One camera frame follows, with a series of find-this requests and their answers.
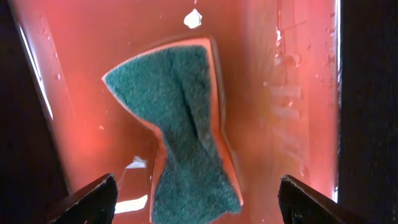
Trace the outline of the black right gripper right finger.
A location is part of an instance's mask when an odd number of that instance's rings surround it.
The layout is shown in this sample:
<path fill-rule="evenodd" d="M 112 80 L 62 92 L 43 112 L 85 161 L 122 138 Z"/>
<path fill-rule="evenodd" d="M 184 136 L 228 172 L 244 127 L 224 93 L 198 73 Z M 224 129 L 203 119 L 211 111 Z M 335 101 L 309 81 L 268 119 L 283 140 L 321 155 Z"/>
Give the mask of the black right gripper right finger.
<path fill-rule="evenodd" d="M 278 199 L 284 224 L 369 224 L 291 175 L 281 177 Z"/>

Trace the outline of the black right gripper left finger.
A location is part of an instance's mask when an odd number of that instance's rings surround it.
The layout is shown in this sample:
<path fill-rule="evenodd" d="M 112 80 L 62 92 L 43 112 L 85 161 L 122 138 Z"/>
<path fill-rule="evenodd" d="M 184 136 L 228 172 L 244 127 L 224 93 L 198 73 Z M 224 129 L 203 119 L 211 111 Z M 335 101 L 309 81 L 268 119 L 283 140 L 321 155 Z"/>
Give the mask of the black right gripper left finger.
<path fill-rule="evenodd" d="M 102 175 L 56 204 L 46 217 L 53 224 L 111 224 L 118 200 L 114 174 Z"/>

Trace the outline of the green and orange sponge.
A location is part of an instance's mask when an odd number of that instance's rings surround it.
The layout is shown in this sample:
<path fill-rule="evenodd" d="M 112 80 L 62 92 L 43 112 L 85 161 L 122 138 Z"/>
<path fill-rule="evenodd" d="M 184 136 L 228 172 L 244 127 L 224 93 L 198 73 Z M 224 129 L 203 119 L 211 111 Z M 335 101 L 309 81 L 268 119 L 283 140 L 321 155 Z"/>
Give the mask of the green and orange sponge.
<path fill-rule="evenodd" d="M 102 80 L 157 140 L 152 223 L 211 223 L 241 212 L 244 201 L 223 134 L 211 39 L 150 49 L 112 68 Z"/>

